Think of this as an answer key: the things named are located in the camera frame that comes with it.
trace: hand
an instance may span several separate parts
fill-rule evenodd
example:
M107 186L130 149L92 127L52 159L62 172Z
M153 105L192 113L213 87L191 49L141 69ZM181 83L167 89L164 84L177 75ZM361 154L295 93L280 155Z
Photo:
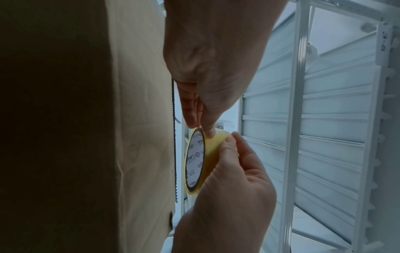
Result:
M260 251L276 192L255 152L232 135L221 143L219 163L176 227L172 253Z
M246 91L288 0L165 0L164 59L189 128L214 124Z

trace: tape roll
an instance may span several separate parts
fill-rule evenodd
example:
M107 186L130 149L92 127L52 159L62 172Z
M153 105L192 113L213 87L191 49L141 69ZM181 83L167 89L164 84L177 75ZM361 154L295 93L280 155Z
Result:
M219 161L219 146L231 136L230 133L216 129L213 138L207 137L203 129L196 128L190 136L185 162L185 186L189 195L198 194L205 179Z

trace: label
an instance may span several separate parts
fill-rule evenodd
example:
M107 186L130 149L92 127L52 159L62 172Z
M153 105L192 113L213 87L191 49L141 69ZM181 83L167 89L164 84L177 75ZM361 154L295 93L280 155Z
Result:
M193 187L200 178L204 161L204 137L200 131L192 135L187 153L186 183L189 187Z
M392 43L393 26L378 24L375 64L386 67L389 61L390 46Z

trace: yellow tape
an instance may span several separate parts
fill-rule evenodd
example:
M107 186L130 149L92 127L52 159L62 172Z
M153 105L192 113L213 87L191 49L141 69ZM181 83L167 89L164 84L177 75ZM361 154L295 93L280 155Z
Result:
M230 133L216 129L213 138L205 136L203 129L196 128L190 136L186 149L184 168L185 188L189 195L198 194L205 179L219 161L219 146L231 136Z

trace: tape core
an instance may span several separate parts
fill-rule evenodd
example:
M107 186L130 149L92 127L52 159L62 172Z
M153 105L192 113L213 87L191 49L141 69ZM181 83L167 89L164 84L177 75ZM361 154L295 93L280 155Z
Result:
M185 163L186 187L190 192L196 189L203 171L204 161L204 133L197 128L190 139Z

